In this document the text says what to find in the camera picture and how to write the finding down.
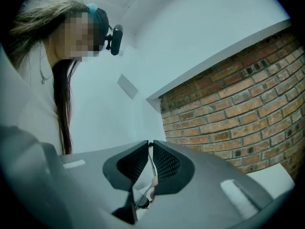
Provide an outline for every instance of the woman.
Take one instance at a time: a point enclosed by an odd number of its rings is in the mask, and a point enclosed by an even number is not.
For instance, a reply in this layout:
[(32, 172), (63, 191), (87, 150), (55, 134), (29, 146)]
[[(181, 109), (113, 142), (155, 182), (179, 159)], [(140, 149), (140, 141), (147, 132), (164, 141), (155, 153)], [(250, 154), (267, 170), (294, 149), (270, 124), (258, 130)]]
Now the woman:
[(102, 49), (108, 28), (105, 11), (73, 0), (19, 13), (2, 46), (22, 79), (6, 66), (1, 123), (53, 144), (59, 155), (70, 154), (71, 76), (81, 57)]

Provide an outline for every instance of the gray plastic surface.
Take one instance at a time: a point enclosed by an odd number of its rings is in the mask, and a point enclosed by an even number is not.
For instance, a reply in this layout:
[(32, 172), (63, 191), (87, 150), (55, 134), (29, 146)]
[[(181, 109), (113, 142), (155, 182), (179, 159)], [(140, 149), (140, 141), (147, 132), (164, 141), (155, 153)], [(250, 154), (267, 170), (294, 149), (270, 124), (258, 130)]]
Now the gray plastic surface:
[[(52, 145), (39, 143), (18, 128), (0, 127), (0, 165), (5, 178), (36, 218), (52, 228), (146, 228), (224, 229), (256, 228), (269, 218), (280, 203), (247, 175), (216, 156), (185, 147), (160, 142), (190, 158), (194, 177), (177, 194), (156, 195), (149, 210), (136, 225), (129, 225), (110, 213), (125, 203), (127, 192), (113, 189), (102, 172), (107, 157), (137, 144), (96, 152), (57, 156)], [(86, 164), (64, 169), (62, 163), (83, 159)], [(234, 179), (260, 207), (266, 208), (243, 221), (220, 188), (220, 183)]]
[(49, 144), (16, 127), (0, 126), (0, 167), (13, 193), (43, 224), (59, 229), (132, 226), (103, 210), (66, 172)]
[(262, 208), (272, 202), (271, 196), (258, 183), (229, 162), (180, 145), (160, 143), (190, 158), (195, 165), (194, 177), (177, 194), (155, 196), (149, 211), (137, 225), (151, 228), (150, 225), (160, 218), (163, 229), (224, 229), (241, 223), (242, 217), (220, 188), (220, 183), (227, 179), (242, 185)]
[(89, 193), (99, 204), (101, 208), (113, 213), (116, 209), (124, 207), (128, 192), (123, 190), (114, 189), (110, 182), (103, 174), (103, 165), (105, 161), (121, 153), (134, 145), (141, 142), (126, 144), (119, 147), (108, 148), (99, 151), (64, 155), (60, 156), (61, 161), (65, 163), (84, 160), (86, 164), (67, 169), (66, 171), (73, 177), (79, 186)]

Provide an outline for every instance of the white wall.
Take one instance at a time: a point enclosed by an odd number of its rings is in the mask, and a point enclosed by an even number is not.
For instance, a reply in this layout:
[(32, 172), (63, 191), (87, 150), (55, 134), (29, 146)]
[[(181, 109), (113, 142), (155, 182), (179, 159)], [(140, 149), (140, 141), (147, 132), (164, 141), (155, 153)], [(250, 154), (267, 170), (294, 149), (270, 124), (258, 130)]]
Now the white wall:
[(71, 80), (73, 152), (105, 149), (133, 142), (132, 100), (116, 83), (122, 57), (101, 52), (82, 62)]
[(140, 58), (126, 77), (154, 99), (289, 26), (287, 19), (277, 0), (172, 0), (137, 34)]
[(117, 84), (136, 56), (135, 49), (127, 47), (123, 56), (102, 51), (99, 57), (82, 62), (75, 71), (70, 124), (74, 153), (139, 140), (165, 140), (159, 100), (150, 104), (141, 91), (131, 99)]

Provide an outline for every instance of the brick wall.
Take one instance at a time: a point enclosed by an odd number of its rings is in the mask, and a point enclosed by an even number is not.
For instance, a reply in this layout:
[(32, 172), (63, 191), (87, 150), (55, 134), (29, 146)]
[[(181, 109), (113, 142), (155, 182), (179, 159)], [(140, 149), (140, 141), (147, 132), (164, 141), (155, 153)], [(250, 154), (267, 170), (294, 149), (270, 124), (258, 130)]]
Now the brick wall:
[(252, 172), (281, 163), (295, 178), (305, 154), (305, 55), (291, 28), (160, 97), (168, 142)]

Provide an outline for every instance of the long hair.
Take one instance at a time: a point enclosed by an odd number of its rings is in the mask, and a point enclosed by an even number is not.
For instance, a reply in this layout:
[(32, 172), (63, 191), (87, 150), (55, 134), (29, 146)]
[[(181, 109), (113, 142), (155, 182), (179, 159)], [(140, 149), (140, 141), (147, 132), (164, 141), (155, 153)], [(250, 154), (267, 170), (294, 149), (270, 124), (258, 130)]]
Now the long hair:
[[(14, 19), (3, 47), (15, 68), (19, 68), (32, 46), (48, 36), (66, 18), (76, 12), (88, 12), (88, 7), (74, 0), (61, 0), (44, 7), (21, 11)], [(71, 154), (70, 80), (78, 65), (77, 60), (61, 60), (53, 67), (54, 100), (57, 107), (60, 141), (63, 154)]]

